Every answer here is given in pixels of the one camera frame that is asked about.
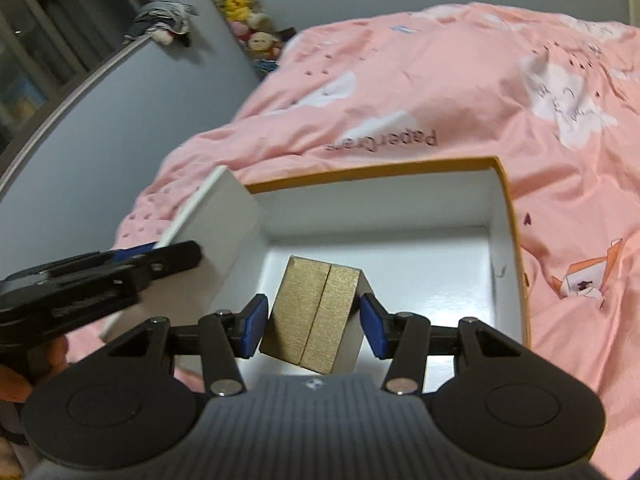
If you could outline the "left hand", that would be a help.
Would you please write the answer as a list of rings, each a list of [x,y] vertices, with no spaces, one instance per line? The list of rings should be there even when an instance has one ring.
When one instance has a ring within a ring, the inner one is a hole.
[[[35,386],[66,369],[66,336],[29,350],[10,366],[1,364],[1,400],[24,403]]]

